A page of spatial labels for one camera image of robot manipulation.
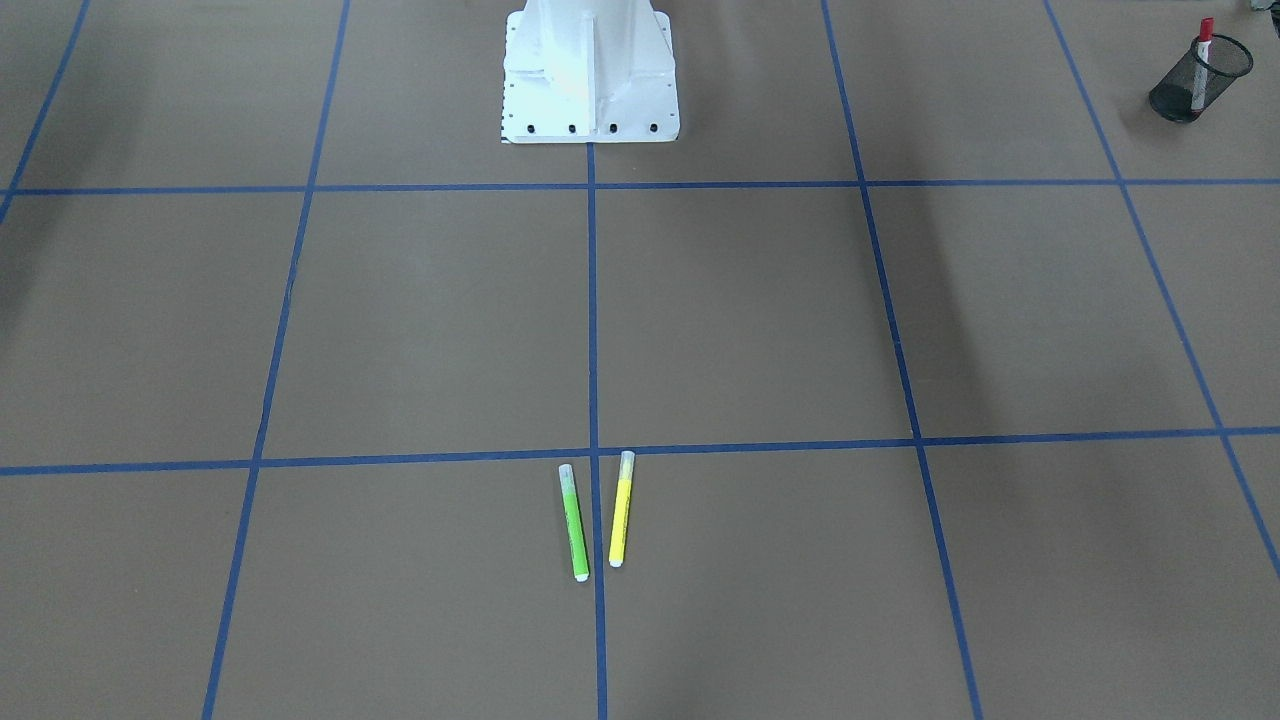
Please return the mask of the black cup near arm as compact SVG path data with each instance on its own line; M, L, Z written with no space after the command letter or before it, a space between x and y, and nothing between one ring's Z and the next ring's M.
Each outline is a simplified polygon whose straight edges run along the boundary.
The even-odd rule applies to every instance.
M1149 108L1165 120L1189 124L1201 118L1190 114L1190 85L1193 76L1193 40L1181 56L1148 92ZM1211 77L1207 91L1207 110L1236 79L1248 76L1254 67L1251 50L1234 37L1213 35L1210 54Z

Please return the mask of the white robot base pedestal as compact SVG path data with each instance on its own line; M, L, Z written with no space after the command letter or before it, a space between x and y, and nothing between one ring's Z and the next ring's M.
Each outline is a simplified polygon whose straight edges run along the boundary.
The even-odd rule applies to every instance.
M506 18L504 143L681 135L671 18L649 1L527 1Z

